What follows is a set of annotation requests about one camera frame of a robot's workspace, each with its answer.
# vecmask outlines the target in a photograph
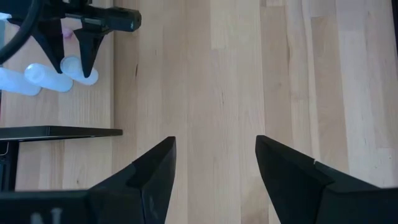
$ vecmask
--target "black mount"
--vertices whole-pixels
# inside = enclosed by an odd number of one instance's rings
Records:
[[[31,0],[0,1],[0,12],[11,14],[9,22],[20,26],[24,21]],[[80,43],[81,65],[85,77],[89,77],[104,36],[114,30],[134,32],[141,26],[141,14],[137,10],[111,7],[103,9],[90,6],[91,0],[47,0],[42,17],[32,36],[39,43],[58,73],[65,57],[61,19],[70,17],[81,20],[82,28],[75,30]]]
[[[175,163],[169,137],[88,190],[3,192],[0,223],[165,223]]]
[[[380,189],[258,136],[256,156],[281,223],[398,223],[398,189]]]

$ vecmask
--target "wood plank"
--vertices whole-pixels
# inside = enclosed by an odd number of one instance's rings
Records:
[[[348,149],[336,16],[312,19],[320,159],[348,171]]]

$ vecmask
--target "black cable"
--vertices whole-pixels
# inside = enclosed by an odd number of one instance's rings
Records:
[[[0,49],[0,65],[10,59],[29,39],[42,14],[44,0],[32,0],[30,9],[17,34]]]

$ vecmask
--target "white plastic bottle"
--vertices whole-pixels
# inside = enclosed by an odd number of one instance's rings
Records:
[[[91,70],[90,76],[85,78],[80,58],[76,56],[63,58],[60,66],[64,74],[83,85],[94,85],[98,81],[98,71],[95,68]]]
[[[69,91],[73,85],[73,80],[66,75],[58,74],[39,63],[33,63],[25,69],[25,78],[35,85],[59,92]]]
[[[41,87],[26,81],[24,74],[6,68],[0,68],[0,89],[23,95],[37,95]]]

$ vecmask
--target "wooden table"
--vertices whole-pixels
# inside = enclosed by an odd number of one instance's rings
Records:
[[[176,136],[168,223],[277,223],[254,154],[258,134],[380,187],[398,185],[390,0],[115,5],[140,10],[142,27],[115,33],[113,61],[111,44],[101,47],[100,82],[35,98],[5,94],[1,121],[107,128],[114,118],[124,136],[30,144],[21,149],[20,189],[89,187]],[[8,66],[22,70],[39,54],[30,43]]]

